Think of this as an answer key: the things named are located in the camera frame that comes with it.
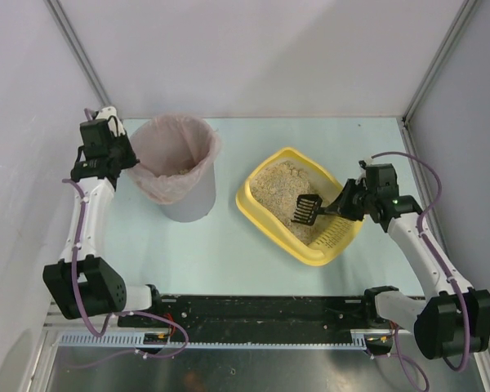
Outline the grey trash bin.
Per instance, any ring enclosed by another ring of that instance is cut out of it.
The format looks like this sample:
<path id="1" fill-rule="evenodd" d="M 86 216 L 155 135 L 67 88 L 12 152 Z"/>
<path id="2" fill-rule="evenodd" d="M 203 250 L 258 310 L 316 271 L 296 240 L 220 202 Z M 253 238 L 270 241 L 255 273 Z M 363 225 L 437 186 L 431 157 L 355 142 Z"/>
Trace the grey trash bin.
<path id="1" fill-rule="evenodd" d="M 182 200 L 169 205 L 159 205 L 164 215 L 177 222 L 193 222 L 205 217 L 216 201 L 215 163 L 201 182 Z"/>

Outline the black slotted litter scoop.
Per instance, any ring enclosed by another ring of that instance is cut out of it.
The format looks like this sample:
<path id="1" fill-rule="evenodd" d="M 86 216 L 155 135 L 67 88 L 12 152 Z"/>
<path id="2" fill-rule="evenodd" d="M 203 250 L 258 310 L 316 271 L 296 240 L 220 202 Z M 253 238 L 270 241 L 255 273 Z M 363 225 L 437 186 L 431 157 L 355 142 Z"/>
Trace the black slotted litter scoop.
<path id="1" fill-rule="evenodd" d="M 313 226 L 318 216 L 338 216 L 339 204 L 334 202 L 322 206 L 323 199 L 318 194 L 300 194 L 296 200 L 296 208 L 291 222 Z"/>

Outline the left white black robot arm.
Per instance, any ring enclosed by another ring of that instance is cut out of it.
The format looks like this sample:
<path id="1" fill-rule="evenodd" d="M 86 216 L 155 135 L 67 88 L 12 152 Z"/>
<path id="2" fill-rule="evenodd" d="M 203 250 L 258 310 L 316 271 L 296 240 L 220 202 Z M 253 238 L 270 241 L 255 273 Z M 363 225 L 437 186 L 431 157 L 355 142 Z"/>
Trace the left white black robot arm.
<path id="1" fill-rule="evenodd" d="M 81 123 L 82 145 L 65 183 L 74 191 L 73 215 L 60 259 L 42 280 L 66 319 L 148 310 L 158 301 L 152 285 L 128 286 L 105 260 L 109 206 L 122 171 L 138 160 L 113 114 Z"/>

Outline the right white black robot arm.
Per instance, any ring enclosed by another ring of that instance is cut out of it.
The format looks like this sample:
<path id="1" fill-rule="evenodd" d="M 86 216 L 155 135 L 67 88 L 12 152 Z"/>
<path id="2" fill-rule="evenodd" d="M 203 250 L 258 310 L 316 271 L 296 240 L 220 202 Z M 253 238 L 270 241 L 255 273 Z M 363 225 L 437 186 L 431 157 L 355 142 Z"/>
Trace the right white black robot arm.
<path id="1" fill-rule="evenodd" d="M 406 257 L 424 294 L 413 300 L 395 287 L 369 290 L 376 317 L 412 333 L 420 352 L 440 359 L 485 351 L 490 339 L 490 292 L 476 290 L 436 242 L 411 195 L 399 192 L 391 164 L 360 164 L 338 196 L 340 216 L 365 216 L 381 226 Z"/>

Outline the yellow litter box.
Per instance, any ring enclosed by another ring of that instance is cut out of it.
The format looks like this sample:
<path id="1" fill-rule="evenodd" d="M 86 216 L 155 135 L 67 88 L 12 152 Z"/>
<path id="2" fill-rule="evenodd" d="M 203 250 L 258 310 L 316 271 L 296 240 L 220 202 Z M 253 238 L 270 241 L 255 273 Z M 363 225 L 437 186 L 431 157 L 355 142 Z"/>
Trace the yellow litter box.
<path id="1" fill-rule="evenodd" d="M 297 198 L 317 194 L 326 207 L 342 188 L 318 163 L 285 147 L 253 170 L 238 188 L 235 202 L 270 241 L 299 262 L 318 267 L 337 258 L 354 241 L 363 222 L 318 216 L 313 225 L 297 223 L 303 217 Z"/>

